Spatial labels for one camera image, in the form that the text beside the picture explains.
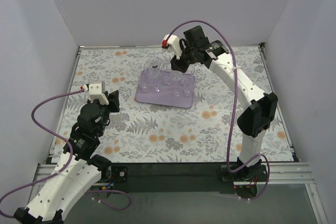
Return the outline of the clear stemmed glass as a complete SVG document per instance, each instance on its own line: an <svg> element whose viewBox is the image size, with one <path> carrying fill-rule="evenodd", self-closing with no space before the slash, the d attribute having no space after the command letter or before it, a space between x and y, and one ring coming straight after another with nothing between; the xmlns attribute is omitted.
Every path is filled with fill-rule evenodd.
<svg viewBox="0 0 336 224"><path fill-rule="evenodd" d="M155 82L160 73L160 62L158 60L149 60L148 70L150 81Z"/></svg>

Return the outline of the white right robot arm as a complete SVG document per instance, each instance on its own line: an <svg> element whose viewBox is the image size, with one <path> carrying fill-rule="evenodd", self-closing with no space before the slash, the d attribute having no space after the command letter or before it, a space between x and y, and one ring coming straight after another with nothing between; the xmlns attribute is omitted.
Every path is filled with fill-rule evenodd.
<svg viewBox="0 0 336 224"><path fill-rule="evenodd" d="M226 167L229 173L240 177L252 175L261 164L262 141L275 117L278 103L275 93L266 93L237 66L235 54L225 37L210 42L201 26L185 31L183 38L172 33L165 35L162 47L174 52L173 70L185 73L190 65L200 63L234 94L233 109L240 104L243 112L238 118L232 117L228 136L232 137L233 127L238 125L243 134L242 149L236 165L227 164Z"/></svg>

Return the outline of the clear wine glass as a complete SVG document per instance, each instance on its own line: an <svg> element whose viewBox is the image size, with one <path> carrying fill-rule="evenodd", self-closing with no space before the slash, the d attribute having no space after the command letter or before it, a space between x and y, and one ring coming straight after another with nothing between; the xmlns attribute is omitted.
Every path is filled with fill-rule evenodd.
<svg viewBox="0 0 336 224"><path fill-rule="evenodd" d="M153 83L153 91L154 91L155 93L159 93L159 92L161 92L161 85L160 85L159 83L157 83L157 82L154 82L154 83Z"/></svg>

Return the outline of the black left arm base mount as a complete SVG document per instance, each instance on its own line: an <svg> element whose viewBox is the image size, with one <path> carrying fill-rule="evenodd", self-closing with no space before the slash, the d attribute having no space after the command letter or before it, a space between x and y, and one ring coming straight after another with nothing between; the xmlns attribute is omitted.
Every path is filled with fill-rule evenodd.
<svg viewBox="0 0 336 224"><path fill-rule="evenodd" d="M102 182L126 183L128 180L128 168L126 166L109 166L102 172Z"/></svg>

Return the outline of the tall clear glass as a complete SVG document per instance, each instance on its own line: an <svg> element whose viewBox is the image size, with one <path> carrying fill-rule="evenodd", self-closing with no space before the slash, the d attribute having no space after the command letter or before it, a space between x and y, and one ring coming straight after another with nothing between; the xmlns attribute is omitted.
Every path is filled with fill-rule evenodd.
<svg viewBox="0 0 336 224"><path fill-rule="evenodd" d="M179 97L182 92L181 91L181 80L182 80L183 74L176 70L174 70L172 74L173 74L173 80L174 80L173 82L174 87L172 90L172 94L174 97Z"/></svg>

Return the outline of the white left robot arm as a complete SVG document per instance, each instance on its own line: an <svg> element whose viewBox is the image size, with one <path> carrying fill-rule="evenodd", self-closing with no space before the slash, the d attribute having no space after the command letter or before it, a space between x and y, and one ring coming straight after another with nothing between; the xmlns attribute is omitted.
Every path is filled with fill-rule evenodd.
<svg viewBox="0 0 336 224"><path fill-rule="evenodd" d="M17 208L19 223L63 223L69 210L102 178L112 174L112 163L95 154L99 138L110 123L110 114L120 111L119 92L89 93L73 125L68 143L44 185L25 207Z"/></svg>

